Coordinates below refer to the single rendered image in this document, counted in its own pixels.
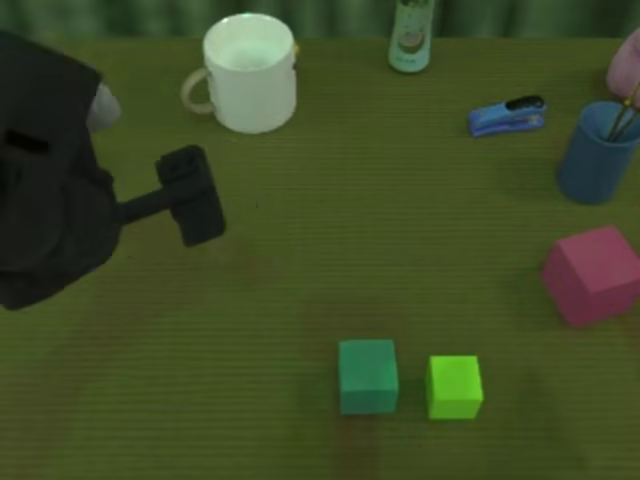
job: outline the teal cube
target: teal cube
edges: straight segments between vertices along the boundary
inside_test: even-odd
[[[398,366],[393,340],[340,342],[340,413],[393,413],[398,404]]]
[[[476,418],[484,400],[475,356],[432,356],[426,375],[427,414],[433,420]]]

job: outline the robotic arm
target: robotic arm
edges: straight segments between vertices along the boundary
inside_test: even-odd
[[[169,210],[183,243],[224,233],[207,158],[187,146],[156,162],[160,187],[119,203],[90,131],[111,126],[117,100],[86,65],[0,32],[0,304],[18,310],[104,264],[121,229]]]

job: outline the pink cube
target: pink cube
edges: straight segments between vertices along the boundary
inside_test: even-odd
[[[615,227],[558,240],[542,281],[563,318],[585,325],[620,315],[640,294],[640,259]]]

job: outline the block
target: block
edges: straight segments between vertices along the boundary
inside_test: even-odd
[[[476,418],[484,393],[475,356],[432,356],[425,379],[427,415],[432,420]]]
[[[347,340],[339,344],[340,413],[393,413],[398,404],[398,367],[393,340]]]
[[[640,294],[640,259],[612,226],[558,240],[542,281],[570,324],[584,326],[631,309]]]

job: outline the blue pen holder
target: blue pen holder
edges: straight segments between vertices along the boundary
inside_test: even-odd
[[[607,141],[621,105],[595,102],[580,113],[564,159],[557,172],[558,186],[569,199],[589,205],[608,202],[624,176],[640,144],[640,119],[622,138]],[[631,118],[627,112],[620,125]]]

